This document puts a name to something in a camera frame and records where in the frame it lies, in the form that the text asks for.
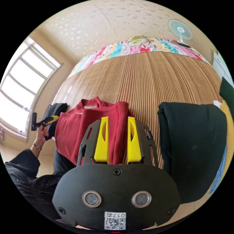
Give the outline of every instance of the qr code label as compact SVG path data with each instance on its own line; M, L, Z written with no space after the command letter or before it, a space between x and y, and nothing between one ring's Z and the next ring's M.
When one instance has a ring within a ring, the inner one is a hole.
M105 212L105 230L125 230L126 213Z

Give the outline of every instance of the person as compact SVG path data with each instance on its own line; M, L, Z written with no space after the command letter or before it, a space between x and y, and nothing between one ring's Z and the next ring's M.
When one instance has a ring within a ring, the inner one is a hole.
M53 174L37 178L40 167L38 158L46 141L45 137L48 135L47 127L43 129L41 125L37 129L36 139L32 147L25 149L14 159L6 162L5 167L18 190L36 210L50 220L66 224L56 211L52 198L61 177L75 168L75 165L55 149Z

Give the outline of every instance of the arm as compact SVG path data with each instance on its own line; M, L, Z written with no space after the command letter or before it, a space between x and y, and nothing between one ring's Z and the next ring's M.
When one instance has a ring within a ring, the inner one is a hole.
M36 158L39 157L39 154L41 152L41 149L46 141L45 137L49 135L47 127L43 129L43 126L41 125L37 129L37 137L36 140L34 141L33 145L31 146L31 151L34 154Z
M37 131L37 137L34 141L34 144L42 148L45 143L44 136L47 135L47 128L42 130L42 127L40 127ZM15 169L18 169L26 176L34 178L37 176L38 169L40 166L40 162L38 160L39 154L40 150L38 150L34 145L32 145L31 149L25 149L11 161L6 162L5 167L8 173L12 172L14 174Z

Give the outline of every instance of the red shirt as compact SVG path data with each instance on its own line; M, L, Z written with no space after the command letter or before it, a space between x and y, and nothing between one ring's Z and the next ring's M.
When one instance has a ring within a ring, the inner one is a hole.
M55 143L60 154L77 165L81 141L90 124L108 116L110 164L120 164L127 146L127 118L134 117L127 102L111 104L98 97L82 99L72 110L61 113L55 129Z

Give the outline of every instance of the window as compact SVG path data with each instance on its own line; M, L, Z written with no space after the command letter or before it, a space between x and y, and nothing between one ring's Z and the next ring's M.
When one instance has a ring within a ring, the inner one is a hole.
M45 81L60 67L31 38L19 46L12 56L0 84L0 123L27 135L30 112L35 96Z

